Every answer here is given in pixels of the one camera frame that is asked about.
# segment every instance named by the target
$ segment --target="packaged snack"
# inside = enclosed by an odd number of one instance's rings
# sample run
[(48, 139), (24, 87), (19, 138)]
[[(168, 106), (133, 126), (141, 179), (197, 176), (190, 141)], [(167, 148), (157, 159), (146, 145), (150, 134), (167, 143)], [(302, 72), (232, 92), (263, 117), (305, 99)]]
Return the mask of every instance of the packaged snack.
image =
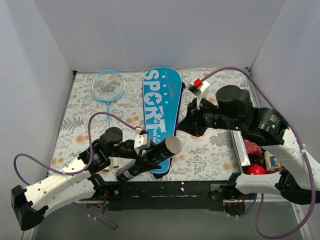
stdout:
[(267, 174), (273, 174), (285, 169), (285, 167), (276, 159), (276, 157), (273, 156), (268, 151), (265, 151), (264, 159), (265, 159), (265, 169)]
[(262, 153), (261, 148), (254, 142), (244, 139), (244, 145), (248, 155), (260, 155)]

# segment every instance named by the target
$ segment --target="white wall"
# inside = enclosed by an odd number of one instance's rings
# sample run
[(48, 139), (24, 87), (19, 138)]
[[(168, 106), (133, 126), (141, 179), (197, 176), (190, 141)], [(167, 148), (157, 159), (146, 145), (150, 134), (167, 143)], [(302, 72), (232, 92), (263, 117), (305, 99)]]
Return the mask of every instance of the white wall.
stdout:
[(251, 66), (285, 0), (34, 0), (72, 70)]
[[(254, 61), (252, 75), (320, 162), (320, 1), (286, 1)], [(308, 221), (314, 239), (320, 234), (319, 214), (317, 205)]]
[[(50, 163), (72, 72), (32, 0), (0, 0), (0, 53), (0, 239), (17, 240), (11, 189), (23, 183), (13, 158)], [(31, 183), (46, 175), (26, 158), (18, 166)]]

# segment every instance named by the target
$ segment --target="black base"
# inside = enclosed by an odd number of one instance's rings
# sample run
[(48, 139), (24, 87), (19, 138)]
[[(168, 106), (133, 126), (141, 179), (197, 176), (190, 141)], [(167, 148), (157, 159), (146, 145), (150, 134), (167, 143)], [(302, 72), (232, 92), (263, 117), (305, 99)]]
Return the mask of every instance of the black base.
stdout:
[(208, 209), (223, 211), (223, 201), (213, 200), (211, 184), (227, 181), (107, 182), (112, 185), (108, 211), (142, 209)]

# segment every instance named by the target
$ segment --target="table surface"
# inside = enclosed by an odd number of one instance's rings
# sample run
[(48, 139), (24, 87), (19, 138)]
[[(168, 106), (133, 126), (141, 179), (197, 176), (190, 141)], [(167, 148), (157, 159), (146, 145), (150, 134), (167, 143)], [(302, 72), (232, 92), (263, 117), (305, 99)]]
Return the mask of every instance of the table surface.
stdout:
[[(182, 81), (188, 85), (193, 79), (202, 78), (211, 70), (179, 70), (178, 72)], [(145, 72), (121, 74), (125, 80), (125, 94), (110, 104), (110, 112), (133, 126), (143, 126), (142, 81)], [(95, 73), (78, 73), (75, 77), (50, 164), (56, 170), (68, 165), (79, 153), (89, 147), (88, 120), (95, 112), (106, 111), (106, 103), (96, 102), (90, 97), (89, 86), (95, 75)], [(223, 86), (236, 85), (249, 90), (246, 77), (234, 70), (222, 71), (208, 81), (211, 85), (207, 99), (214, 104), (217, 104), (216, 92)], [(187, 105), (193, 98), (190, 92), (183, 91), (179, 120), (186, 115)], [(124, 141), (134, 139), (135, 133), (116, 119), (111, 119), (110, 125), (122, 129)], [(106, 116), (96, 116), (91, 124), (92, 140), (99, 138), (106, 128)], [(161, 179), (156, 179), (150, 172), (145, 172), (131, 181), (227, 180), (231, 173), (239, 172), (230, 131), (208, 129), (201, 137), (177, 131), (176, 136), (181, 141), (182, 151), (173, 157), (169, 173)], [(129, 161), (129, 159), (120, 158), (120, 167)], [(110, 172), (99, 173), (105, 181), (116, 181), (116, 171), (110, 166)]]

